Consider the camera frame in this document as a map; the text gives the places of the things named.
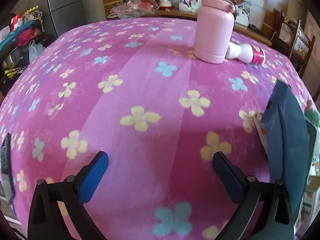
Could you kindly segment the wooden chair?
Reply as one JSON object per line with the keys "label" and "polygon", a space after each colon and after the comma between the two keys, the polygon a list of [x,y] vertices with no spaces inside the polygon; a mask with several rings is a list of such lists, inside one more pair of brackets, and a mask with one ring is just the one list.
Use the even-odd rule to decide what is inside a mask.
{"label": "wooden chair", "polygon": [[275,19],[273,24],[273,35],[270,39],[272,48],[285,55],[293,61],[295,70],[302,78],[310,60],[315,36],[308,38],[304,33],[301,20],[287,18],[285,13],[274,9]]}

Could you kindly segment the grey refrigerator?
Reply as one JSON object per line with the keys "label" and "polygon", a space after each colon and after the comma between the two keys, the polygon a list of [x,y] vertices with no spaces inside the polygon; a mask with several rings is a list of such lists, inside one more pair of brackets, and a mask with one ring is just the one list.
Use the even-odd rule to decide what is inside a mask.
{"label": "grey refrigerator", "polygon": [[86,25],[82,0],[37,0],[45,33],[53,39],[76,27]]}

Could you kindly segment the framed photo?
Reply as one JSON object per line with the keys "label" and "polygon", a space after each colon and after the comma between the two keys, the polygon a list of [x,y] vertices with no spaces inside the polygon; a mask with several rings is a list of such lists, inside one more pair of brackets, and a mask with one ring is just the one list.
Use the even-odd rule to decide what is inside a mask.
{"label": "framed photo", "polygon": [[179,0],[179,11],[183,12],[195,12],[199,11],[202,0]]}

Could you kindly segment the white pink plastic bottle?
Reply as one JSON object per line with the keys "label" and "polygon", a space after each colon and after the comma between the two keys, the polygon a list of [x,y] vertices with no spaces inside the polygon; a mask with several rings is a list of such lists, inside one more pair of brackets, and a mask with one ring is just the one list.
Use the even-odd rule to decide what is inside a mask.
{"label": "white pink plastic bottle", "polygon": [[265,63],[266,53],[257,46],[229,42],[225,58],[237,59],[246,64],[262,65]]}

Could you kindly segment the dark blue fabric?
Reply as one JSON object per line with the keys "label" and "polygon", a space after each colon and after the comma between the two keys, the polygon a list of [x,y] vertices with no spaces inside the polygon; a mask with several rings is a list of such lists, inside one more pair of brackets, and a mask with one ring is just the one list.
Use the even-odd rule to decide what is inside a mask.
{"label": "dark blue fabric", "polygon": [[308,178],[315,137],[310,137],[302,109],[289,85],[277,80],[261,122],[266,130],[270,182],[284,181],[297,219]]}

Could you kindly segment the pink floral tablecloth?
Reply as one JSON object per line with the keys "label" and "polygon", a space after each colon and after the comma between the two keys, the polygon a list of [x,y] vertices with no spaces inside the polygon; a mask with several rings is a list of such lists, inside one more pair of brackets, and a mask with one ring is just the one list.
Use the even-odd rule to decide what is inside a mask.
{"label": "pink floral tablecloth", "polygon": [[13,207],[24,228],[39,179],[77,174],[99,151],[109,166],[86,211],[107,239],[214,239],[236,209],[212,168],[222,151],[269,179],[253,115],[277,80],[311,95],[287,57],[210,64],[193,55],[196,23],[98,22],[64,33],[1,104],[10,134]]}

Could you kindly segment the pink thermos bottle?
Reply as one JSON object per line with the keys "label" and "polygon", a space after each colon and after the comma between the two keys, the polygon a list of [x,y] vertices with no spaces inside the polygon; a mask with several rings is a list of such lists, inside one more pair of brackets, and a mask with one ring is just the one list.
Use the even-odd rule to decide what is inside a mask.
{"label": "pink thermos bottle", "polygon": [[202,0],[193,47],[193,54],[198,59],[223,63],[234,27],[235,11],[233,0]]}

